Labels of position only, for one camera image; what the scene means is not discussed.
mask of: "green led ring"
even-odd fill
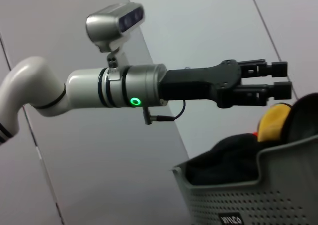
[[[139,106],[141,104],[141,101],[139,98],[133,97],[132,99],[130,99],[130,103],[134,106]]]

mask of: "black fabric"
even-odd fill
[[[278,141],[258,142],[254,134],[227,137],[186,165],[186,178],[192,185],[216,185],[256,180],[257,153]]]
[[[318,133],[318,93],[299,99],[282,128],[282,143],[294,142]]]

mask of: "gray basket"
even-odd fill
[[[193,186],[173,173],[195,225],[318,225],[318,136],[262,150],[259,179]]]

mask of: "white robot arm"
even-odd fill
[[[246,77],[287,76],[287,62],[225,60],[209,68],[167,70],[163,64],[119,65],[117,59],[129,32],[144,21],[137,3],[109,6],[87,18],[91,41],[107,56],[108,67],[72,72],[66,84],[45,59],[30,57],[6,76],[0,87],[0,144],[19,131],[18,111],[31,104],[41,115],[57,116],[76,108],[142,107],[146,124],[177,117],[152,116],[148,107],[169,100],[213,100],[220,108],[233,105],[265,106],[270,97],[290,99],[292,84],[242,85]]]

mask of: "yellow object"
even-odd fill
[[[281,130],[290,109],[291,107],[289,105],[279,103],[267,110],[259,122],[257,136],[259,142],[280,139]]]

